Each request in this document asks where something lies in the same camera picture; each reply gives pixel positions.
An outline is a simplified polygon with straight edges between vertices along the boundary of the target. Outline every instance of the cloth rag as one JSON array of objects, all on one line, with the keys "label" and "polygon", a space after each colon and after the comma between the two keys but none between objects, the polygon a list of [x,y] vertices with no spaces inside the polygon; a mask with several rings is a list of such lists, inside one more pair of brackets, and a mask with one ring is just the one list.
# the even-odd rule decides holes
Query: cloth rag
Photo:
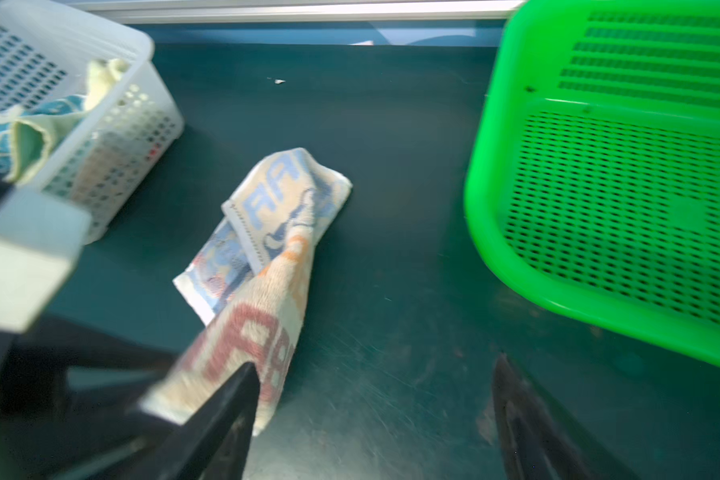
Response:
[{"label": "cloth rag", "polygon": [[174,280],[208,327],[140,408],[183,424],[250,361],[261,380],[254,435],[266,427],[304,321],[315,245],[351,188],[303,148],[251,170],[222,204],[224,220]]},{"label": "cloth rag", "polygon": [[0,174],[23,184],[42,168],[58,144],[93,110],[122,77],[120,58],[88,63],[86,95],[69,95],[34,108],[14,105],[0,112]]}]

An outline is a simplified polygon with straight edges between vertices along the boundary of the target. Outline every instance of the scratch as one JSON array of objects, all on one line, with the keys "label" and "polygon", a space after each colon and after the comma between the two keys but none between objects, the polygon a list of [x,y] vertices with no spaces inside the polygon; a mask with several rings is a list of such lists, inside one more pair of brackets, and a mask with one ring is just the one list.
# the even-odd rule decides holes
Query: scratch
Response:
[{"label": "scratch", "polygon": [[367,389],[370,393],[372,393],[375,397],[381,399],[384,403],[391,405],[392,404],[392,397],[386,396],[384,392],[377,389],[374,385],[366,384],[365,389]]},{"label": "scratch", "polygon": [[336,352],[334,352],[332,349],[329,349],[328,347],[326,347],[326,346],[324,346],[324,345],[318,345],[318,348],[319,348],[320,350],[323,350],[328,356],[330,356],[330,357],[333,358],[333,359],[351,359],[351,358],[355,358],[354,355],[349,355],[349,354],[346,354],[346,353],[336,353]]},{"label": "scratch", "polygon": [[429,378],[429,376],[432,374],[432,371],[434,370],[435,363],[437,363],[437,360],[435,358],[429,359],[429,361],[427,362],[427,366],[424,368],[423,373],[420,376],[416,377],[415,380],[413,380],[413,383],[412,383],[413,387],[418,386],[424,380]]},{"label": "scratch", "polygon": [[485,85],[485,84],[486,84],[485,82],[467,82],[466,80],[464,80],[464,79],[461,77],[460,74],[456,73],[455,70],[451,70],[450,68],[443,67],[443,70],[445,70],[446,72],[449,72],[451,75],[453,75],[453,76],[455,76],[456,78],[458,78],[459,81],[460,81],[461,83],[465,84],[465,85]]},{"label": "scratch", "polygon": [[374,367],[376,370],[379,370],[381,373],[385,374],[386,376],[389,376],[389,377],[397,380],[398,382],[402,383],[403,385],[405,385],[405,386],[408,387],[408,388],[411,388],[411,389],[413,389],[413,390],[417,390],[417,391],[422,392],[422,393],[426,393],[427,395],[432,396],[432,397],[434,397],[434,398],[438,398],[438,396],[436,396],[436,395],[433,394],[432,392],[428,392],[428,391],[426,391],[426,390],[416,388],[415,385],[411,385],[410,383],[407,383],[407,382],[405,382],[405,381],[397,378],[396,376],[394,376],[394,375],[391,374],[390,372],[387,372],[386,370],[384,370],[384,369],[381,368],[381,367],[377,367],[377,366],[373,366],[373,367]]},{"label": "scratch", "polygon": [[347,335],[349,335],[350,337],[352,337],[352,339],[355,340],[355,341],[357,342],[357,344],[360,345],[361,348],[363,348],[364,350],[369,350],[369,351],[371,350],[370,347],[368,347],[367,345],[363,344],[363,342],[361,342],[360,340],[358,340],[358,338],[357,338],[356,336],[354,336],[353,334],[351,334],[348,330],[346,330],[345,328],[342,328],[342,330],[344,330],[344,331],[347,333]]},{"label": "scratch", "polygon": [[436,418],[437,420],[440,420],[440,419],[441,419],[439,416],[435,415],[435,413],[432,412],[432,410],[430,410],[429,408],[423,406],[421,403],[416,404],[416,406],[417,406],[418,408],[421,408],[422,410],[424,410],[424,411],[425,411],[427,414],[429,414],[432,418]]},{"label": "scratch", "polygon": [[379,398],[381,398],[382,400],[384,400],[384,406],[387,406],[387,407],[395,410],[401,417],[403,417],[403,418],[405,418],[406,420],[408,420],[408,423],[411,424],[411,430],[413,430],[414,432],[416,432],[416,424],[414,423],[413,420],[411,420],[411,417],[409,417],[408,414],[406,414],[406,413],[405,413],[403,410],[401,410],[400,408],[396,407],[396,405],[392,402],[392,400],[391,400],[390,398],[387,398],[387,397],[384,397],[384,396],[380,396],[380,395],[377,395],[377,396],[378,396]]},{"label": "scratch", "polygon": [[331,333],[331,336],[334,337],[336,340],[338,340],[339,343],[341,343],[342,345],[344,345],[344,346],[347,347],[348,349],[351,349],[351,348],[352,348],[351,345],[349,345],[348,343],[346,343],[344,340],[342,340],[342,338],[341,338],[340,336],[336,335],[335,333]]},{"label": "scratch", "polygon": [[373,412],[373,414],[376,415],[376,418],[378,418],[378,420],[380,421],[380,423],[384,426],[384,430],[387,431],[387,435],[389,435],[390,438],[394,438],[394,435],[392,434],[392,432],[389,431],[389,427],[388,427],[387,424],[384,422],[384,420],[382,420],[382,416],[378,414],[378,410],[376,410],[376,408],[373,408],[373,403],[372,403],[370,400],[368,400],[367,398],[365,398],[365,395],[363,395],[362,393],[358,392],[358,394],[360,395],[360,397],[361,397],[363,400],[365,400],[365,405],[367,405],[368,407],[370,407],[370,409],[371,409],[371,411]]}]

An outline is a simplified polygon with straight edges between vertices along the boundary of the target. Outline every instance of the blue patterned cloth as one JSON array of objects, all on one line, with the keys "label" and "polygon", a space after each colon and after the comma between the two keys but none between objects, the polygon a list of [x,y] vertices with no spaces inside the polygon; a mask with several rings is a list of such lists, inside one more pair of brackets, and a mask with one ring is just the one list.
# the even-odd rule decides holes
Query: blue patterned cloth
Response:
[{"label": "blue patterned cloth", "polygon": [[232,294],[251,277],[253,272],[246,253],[225,218],[173,284],[207,324],[224,310]]},{"label": "blue patterned cloth", "polygon": [[[16,165],[19,152],[11,154],[10,151],[10,128],[16,120],[22,118],[22,120],[27,120],[28,123],[39,123],[37,120],[42,120],[43,124],[48,124],[53,123],[53,121],[49,122],[49,116],[58,116],[59,123],[64,125],[62,130],[65,130],[66,133],[66,130],[70,130],[70,125],[74,126],[82,119],[84,101],[85,96],[83,95],[70,95],[29,110],[21,105],[14,105],[8,110],[0,112],[0,174],[8,176],[11,172],[14,172],[15,174],[11,175],[8,180],[16,181],[20,174],[31,166],[30,164]],[[43,150],[42,144],[36,144],[44,141],[42,135],[28,135],[22,137],[22,140],[24,141],[23,151],[40,152]],[[61,140],[62,138],[56,139],[56,144],[59,144]]]}]

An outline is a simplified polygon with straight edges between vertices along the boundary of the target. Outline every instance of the table surface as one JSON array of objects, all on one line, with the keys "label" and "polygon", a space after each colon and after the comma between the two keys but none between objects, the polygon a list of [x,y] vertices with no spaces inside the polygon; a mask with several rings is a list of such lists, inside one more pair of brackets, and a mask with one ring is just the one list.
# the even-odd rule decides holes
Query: table surface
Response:
[{"label": "table surface", "polygon": [[186,130],[49,310],[181,351],[202,324],[171,280],[249,169],[304,147],[355,188],[246,478],[504,478],[501,351],[642,478],[720,478],[720,369],[542,310],[477,255],[462,186],[495,53],[158,44]]}]

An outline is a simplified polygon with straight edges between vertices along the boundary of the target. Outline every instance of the perforated basket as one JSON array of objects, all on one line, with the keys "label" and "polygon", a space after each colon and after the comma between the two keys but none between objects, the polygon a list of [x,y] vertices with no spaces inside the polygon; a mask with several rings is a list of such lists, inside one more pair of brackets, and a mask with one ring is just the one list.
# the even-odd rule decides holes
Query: perforated basket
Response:
[{"label": "perforated basket", "polygon": [[123,58],[130,67],[52,153],[26,187],[85,206],[88,241],[106,226],[176,139],[183,120],[150,62],[142,32],[47,0],[0,2],[0,111],[85,93],[88,62]]},{"label": "perforated basket", "polygon": [[720,0],[530,0],[465,209],[549,310],[720,366]]}]

